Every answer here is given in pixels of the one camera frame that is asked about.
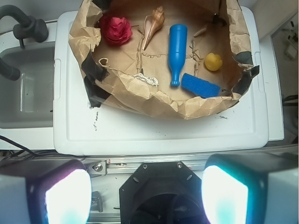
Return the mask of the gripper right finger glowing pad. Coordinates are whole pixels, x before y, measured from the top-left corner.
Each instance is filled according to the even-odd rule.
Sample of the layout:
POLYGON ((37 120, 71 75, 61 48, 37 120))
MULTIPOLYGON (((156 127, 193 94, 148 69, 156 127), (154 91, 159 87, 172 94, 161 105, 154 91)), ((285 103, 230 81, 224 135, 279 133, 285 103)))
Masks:
POLYGON ((297 224, 299 156, 213 154, 203 171, 201 195, 212 224, 297 224))

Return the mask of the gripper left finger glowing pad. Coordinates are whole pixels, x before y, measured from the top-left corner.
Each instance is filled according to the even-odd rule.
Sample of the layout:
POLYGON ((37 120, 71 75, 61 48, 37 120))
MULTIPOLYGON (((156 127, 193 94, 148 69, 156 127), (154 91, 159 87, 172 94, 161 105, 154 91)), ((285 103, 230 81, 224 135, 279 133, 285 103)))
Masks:
POLYGON ((2 160, 2 224, 85 224, 91 178, 78 159, 2 160))

